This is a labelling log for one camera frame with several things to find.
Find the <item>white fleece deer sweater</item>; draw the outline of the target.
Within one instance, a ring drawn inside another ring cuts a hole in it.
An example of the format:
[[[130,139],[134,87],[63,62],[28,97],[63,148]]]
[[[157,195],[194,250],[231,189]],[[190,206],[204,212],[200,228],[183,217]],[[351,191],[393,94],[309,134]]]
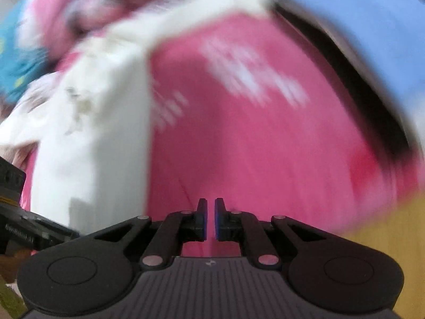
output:
[[[154,81],[165,40],[268,0],[158,0],[83,40],[53,95],[1,123],[1,145],[37,145],[30,209],[82,234],[146,209]]]

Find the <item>pink floral bed sheet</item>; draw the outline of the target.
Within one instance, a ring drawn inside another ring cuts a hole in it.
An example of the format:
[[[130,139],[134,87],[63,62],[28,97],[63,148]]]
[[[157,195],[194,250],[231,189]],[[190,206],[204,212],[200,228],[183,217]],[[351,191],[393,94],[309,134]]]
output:
[[[232,14],[162,42],[148,194],[155,220],[205,198],[260,220],[287,215],[330,232],[424,188],[424,159],[360,78],[341,79],[278,16]]]

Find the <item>light blue garment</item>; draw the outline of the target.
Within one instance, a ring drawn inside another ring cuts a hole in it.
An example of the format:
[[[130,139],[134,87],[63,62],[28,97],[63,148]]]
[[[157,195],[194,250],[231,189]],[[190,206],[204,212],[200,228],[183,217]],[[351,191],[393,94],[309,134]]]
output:
[[[424,147],[424,0],[277,0],[331,38],[398,121]]]

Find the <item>pink and blue quilt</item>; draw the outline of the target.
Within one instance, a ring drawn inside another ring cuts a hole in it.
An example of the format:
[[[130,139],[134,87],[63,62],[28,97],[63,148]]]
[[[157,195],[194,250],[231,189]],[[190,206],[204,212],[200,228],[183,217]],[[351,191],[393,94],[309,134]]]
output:
[[[262,16],[267,0],[20,0],[1,21],[1,112],[90,34],[150,49],[228,14]]]

